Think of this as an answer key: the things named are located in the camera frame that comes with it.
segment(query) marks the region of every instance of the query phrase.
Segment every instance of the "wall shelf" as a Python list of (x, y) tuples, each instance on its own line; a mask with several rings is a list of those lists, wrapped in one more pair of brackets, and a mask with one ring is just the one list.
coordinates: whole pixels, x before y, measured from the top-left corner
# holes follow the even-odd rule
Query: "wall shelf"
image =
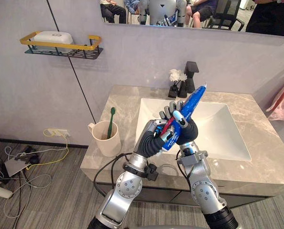
[[(40, 31), (35, 31), (24, 38), (20, 39), (20, 43), (27, 45), (29, 49), (25, 51), (28, 54), (41, 54), (41, 55), (50, 55), (50, 56), (64, 56), (71, 58), (80, 58), (80, 59), (89, 59), (95, 60), (99, 57), (103, 48), (99, 47), (101, 43), (101, 37), (96, 35), (89, 35), (90, 46), (88, 45), (77, 45), (77, 44), (62, 44), (62, 43), (52, 43), (52, 42), (35, 42), (31, 41), (36, 34), (40, 33)], [(54, 47), (55, 50), (38, 50), (37, 46), (47, 46)], [(64, 53), (59, 51), (59, 48), (70, 49), (71, 51), (68, 53)]]

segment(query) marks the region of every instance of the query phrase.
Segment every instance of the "baseboard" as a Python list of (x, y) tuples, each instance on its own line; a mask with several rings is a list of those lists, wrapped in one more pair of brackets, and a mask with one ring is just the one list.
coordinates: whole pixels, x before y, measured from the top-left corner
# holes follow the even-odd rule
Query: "baseboard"
[[(40, 146), (60, 146), (60, 147), (66, 146), (65, 143), (35, 142), (35, 141), (23, 141), (23, 140), (14, 140), (14, 139), (5, 139), (5, 138), (0, 138), (0, 142), (27, 144), (27, 145), (40, 145)], [(70, 148), (81, 148), (81, 149), (87, 149), (88, 148), (88, 146), (85, 146), (85, 145), (75, 145), (75, 144), (68, 144), (68, 147), (70, 147)]]

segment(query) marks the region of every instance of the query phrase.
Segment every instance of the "marble countertop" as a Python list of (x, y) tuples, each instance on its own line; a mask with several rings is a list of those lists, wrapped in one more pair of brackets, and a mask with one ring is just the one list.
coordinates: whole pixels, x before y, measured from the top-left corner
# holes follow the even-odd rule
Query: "marble countertop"
[[(114, 122), (120, 131), (120, 153), (133, 151), (141, 98), (168, 99), (167, 95), (168, 89), (121, 85), (112, 88), (101, 121), (109, 120), (111, 107), (116, 108)], [(220, 186), (220, 192), (264, 196), (283, 192), (284, 144), (253, 97), (250, 94), (206, 92), (202, 102), (228, 105), (252, 159), (235, 161), (208, 158), (211, 178)], [(111, 159), (101, 154), (92, 139), (81, 169), (93, 180), (97, 170)], [(115, 179), (122, 172), (123, 162), (124, 159), (120, 159), (114, 167)], [(178, 171), (175, 155), (153, 156), (149, 162), (158, 167), (159, 176), (156, 182), (144, 179), (143, 185), (188, 190), (185, 179)], [(110, 182), (110, 166), (103, 170), (97, 181)]]

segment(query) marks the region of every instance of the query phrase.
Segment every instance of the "white sink basin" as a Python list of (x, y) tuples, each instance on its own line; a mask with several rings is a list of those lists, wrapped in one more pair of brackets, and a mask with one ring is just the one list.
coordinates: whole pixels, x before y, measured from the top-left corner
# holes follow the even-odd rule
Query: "white sink basin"
[[(141, 99), (136, 130), (136, 142), (145, 124), (151, 119), (160, 119), (159, 112), (168, 106), (170, 100)], [(192, 119), (198, 126), (195, 143), (200, 150), (208, 151), (210, 158), (251, 161), (249, 151), (231, 116), (227, 104), (199, 103)], [(178, 145), (174, 145), (164, 154), (176, 155)]]

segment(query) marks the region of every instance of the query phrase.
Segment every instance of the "mirror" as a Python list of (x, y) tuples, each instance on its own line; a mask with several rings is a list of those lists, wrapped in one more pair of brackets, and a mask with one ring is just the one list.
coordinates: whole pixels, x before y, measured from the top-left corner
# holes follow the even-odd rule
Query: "mirror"
[(98, 1), (104, 23), (194, 27), (284, 36), (284, 0)]

